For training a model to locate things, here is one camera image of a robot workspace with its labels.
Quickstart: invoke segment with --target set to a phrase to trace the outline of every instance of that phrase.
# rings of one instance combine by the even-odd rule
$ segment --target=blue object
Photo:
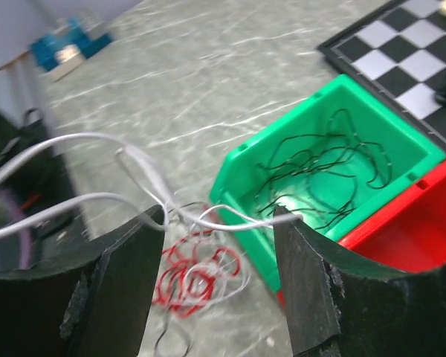
[[[59,65],[55,54],[67,45],[76,45],[82,55],[88,59],[112,42],[112,38],[108,33],[96,40],[91,40],[85,31],[83,31],[80,21],[76,18],[69,19],[68,25],[69,29],[66,36],[57,37],[53,34],[48,34],[36,40],[30,46],[36,64],[44,68],[47,72]]]

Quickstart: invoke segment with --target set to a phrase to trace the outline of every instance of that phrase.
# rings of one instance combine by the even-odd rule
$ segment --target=green plastic container
[[[323,152],[317,164],[328,164],[340,158],[342,150],[348,146],[355,147],[360,143],[359,139],[380,146],[366,144],[371,147],[369,155],[352,152],[346,164],[328,169],[336,171],[337,175],[333,172],[289,175],[274,182],[272,188],[264,186],[270,177],[269,172],[284,176],[292,170],[289,165],[280,167],[284,162],[291,162],[296,167],[307,161],[307,155]],[[271,201],[275,196],[282,196],[277,204],[288,209],[316,207],[319,213],[302,212],[305,222],[338,241],[444,159],[445,154],[435,144],[349,77],[340,75],[230,152],[213,185],[210,199],[258,218],[271,217],[274,205],[259,211],[275,203]],[[367,184],[374,177],[374,167],[380,174]],[[310,182],[310,194],[307,182]],[[340,208],[354,193],[351,213],[344,218],[324,216],[321,202],[331,208]],[[227,224],[244,222],[227,210],[220,210],[219,215]],[[270,289],[279,291],[272,231],[238,232],[236,238]]]

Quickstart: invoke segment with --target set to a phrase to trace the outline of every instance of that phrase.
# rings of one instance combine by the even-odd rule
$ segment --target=gray marble surface
[[[144,1],[113,24],[112,45],[46,85],[56,130],[125,138],[163,164],[185,188],[183,199],[206,199],[232,148],[335,77],[315,47],[382,3]],[[149,207],[114,164],[114,149],[99,142],[66,148],[78,190],[120,193]],[[85,214],[95,236],[133,216],[108,202],[86,205]],[[284,314],[255,274],[235,298],[172,323],[191,333],[189,357],[292,356]],[[152,309],[141,357],[153,356],[161,327],[162,313]],[[178,336],[170,330],[165,339],[163,352],[178,357]]]

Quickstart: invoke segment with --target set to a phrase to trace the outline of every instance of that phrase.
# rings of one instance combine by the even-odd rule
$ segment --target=chessboard border
[[[426,124],[422,120],[418,120],[411,115],[404,107],[396,103],[389,95],[381,91],[370,79],[366,78],[362,73],[357,72],[353,65],[350,65],[342,57],[333,50],[335,46],[340,44],[349,36],[355,35],[363,26],[368,25],[382,17],[386,12],[394,10],[403,4],[406,0],[390,0],[378,9],[372,11],[367,16],[348,26],[345,30],[337,33],[333,37],[327,39],[317,46],[317,50],[324,56],[328,64],[340,73],[348,74],[358,84],[363,86],[371,95],[380,100],[386,107],[394,111],[398,116],[405,119],[410,125],[414,126],[426,135],[432,142],[446,152],[446,139],[439,134],[433,127]]]

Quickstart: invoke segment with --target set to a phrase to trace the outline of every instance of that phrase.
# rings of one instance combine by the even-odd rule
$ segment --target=checkered board
[[[433,99],[446,69],[446,17],[439,5],[393,0],[318,49],[446,151],[446,108]]]

